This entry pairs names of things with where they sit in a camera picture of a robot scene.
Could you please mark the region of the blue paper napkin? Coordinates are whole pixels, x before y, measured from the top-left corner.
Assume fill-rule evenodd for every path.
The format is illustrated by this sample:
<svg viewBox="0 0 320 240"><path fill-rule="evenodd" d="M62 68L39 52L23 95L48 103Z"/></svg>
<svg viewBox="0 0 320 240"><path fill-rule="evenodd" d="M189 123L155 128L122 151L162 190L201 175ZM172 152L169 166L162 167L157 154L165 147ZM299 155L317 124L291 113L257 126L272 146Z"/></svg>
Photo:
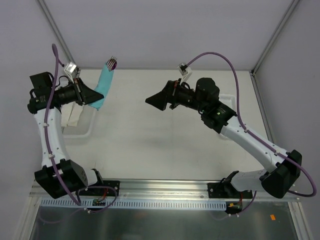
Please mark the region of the blue paper napkin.
<svg viewBox="0 0 320 240"><path fill-rule="evenodd" d="M107 94L111 88L113 76L114 76L114 70L109 71L107 65L105 64L101 70L101 73L98 79L98 84L94 89L94 91L102 94L103 98L93 103L90 103L89 104L90 107L93 107L99 111L100 108L103 106L106 100Z"/></svg>

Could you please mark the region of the iridescent spoon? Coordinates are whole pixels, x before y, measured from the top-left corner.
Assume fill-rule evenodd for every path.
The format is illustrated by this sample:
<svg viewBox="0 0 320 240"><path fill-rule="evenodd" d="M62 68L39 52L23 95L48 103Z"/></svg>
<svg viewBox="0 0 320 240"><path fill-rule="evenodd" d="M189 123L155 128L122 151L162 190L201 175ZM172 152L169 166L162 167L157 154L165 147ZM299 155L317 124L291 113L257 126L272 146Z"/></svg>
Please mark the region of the iridescent spoon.
<svg viewBox="0 0 320 240"><path fill-rule="evenodd" d="M114 60L109 64L109 71L113 71L117 67L117 61Z"/></svg>

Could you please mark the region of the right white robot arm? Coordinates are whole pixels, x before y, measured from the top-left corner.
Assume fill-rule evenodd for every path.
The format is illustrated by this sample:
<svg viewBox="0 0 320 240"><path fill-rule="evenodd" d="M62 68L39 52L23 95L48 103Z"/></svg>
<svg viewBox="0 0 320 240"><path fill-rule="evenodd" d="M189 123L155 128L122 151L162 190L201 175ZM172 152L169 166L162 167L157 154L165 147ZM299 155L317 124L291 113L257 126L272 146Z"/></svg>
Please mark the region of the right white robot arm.
<svg viewBox="0 0 320 240"><path fill-rule="evenodd" d="M296 164L302 163L302 155L296 150L269 149L269 141L259 142L241 126L237 113L219 100L219 94L220 89L212 78L200 78L195 89L180 80L169 80L145 102L161 111L179 105L198 111L208 128L237 143L263 166L262 170L232 172L223 186L228 197L235 198L244 191L265 191L275 198L283 198L300 176Z"/></svg>

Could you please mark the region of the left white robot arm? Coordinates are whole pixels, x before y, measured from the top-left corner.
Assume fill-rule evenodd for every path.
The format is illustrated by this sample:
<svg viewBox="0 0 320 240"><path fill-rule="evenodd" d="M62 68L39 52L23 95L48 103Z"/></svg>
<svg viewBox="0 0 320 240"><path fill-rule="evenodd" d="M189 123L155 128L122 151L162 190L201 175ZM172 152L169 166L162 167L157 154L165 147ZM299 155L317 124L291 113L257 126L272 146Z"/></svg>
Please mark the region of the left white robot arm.
<svg viewBox="0 0 320 240"><path fill-rule="evenodd" d="M93 195L104 191L105 184L98 170L84 169L72 161L62 132L62 106L76 103L89 105L103 95L87 87L81 78L56 89L53 75L42 72L30 76L27 109L37 123L42 147L41 169L34 173L36 182L54 199L87 188Z"/></svg>

